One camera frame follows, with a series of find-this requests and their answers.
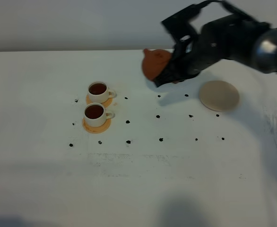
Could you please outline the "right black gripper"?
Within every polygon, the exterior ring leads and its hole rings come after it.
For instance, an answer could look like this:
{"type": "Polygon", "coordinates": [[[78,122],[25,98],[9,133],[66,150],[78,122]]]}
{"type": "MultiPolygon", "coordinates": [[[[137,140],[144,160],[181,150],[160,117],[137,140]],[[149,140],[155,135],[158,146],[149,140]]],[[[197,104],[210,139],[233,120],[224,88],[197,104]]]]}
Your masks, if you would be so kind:
{"type": "Polygon", "coordinates": [[[178,42],[174,46],[172,60],[153,80],[156,87],[169,83],[179,83],[198,76],[204,69],[221,60],[218,42],[211,36],[199,35],[186,52],[188,42],[178,42]]]}

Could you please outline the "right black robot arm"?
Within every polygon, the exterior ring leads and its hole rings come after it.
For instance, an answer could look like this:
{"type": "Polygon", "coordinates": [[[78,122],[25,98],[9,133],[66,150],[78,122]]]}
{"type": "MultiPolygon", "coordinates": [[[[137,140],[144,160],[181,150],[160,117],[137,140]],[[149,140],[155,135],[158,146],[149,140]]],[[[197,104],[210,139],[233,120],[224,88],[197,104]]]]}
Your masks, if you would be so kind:
{"type": "Polygon", "coordinates": [[[175,41],[172,58],[152,81],[161,85],[198,76],[220,60],[277,73],[277,28],[235,14],[208,22],[200,33],[171,16],[162,22],[175,41]]]}

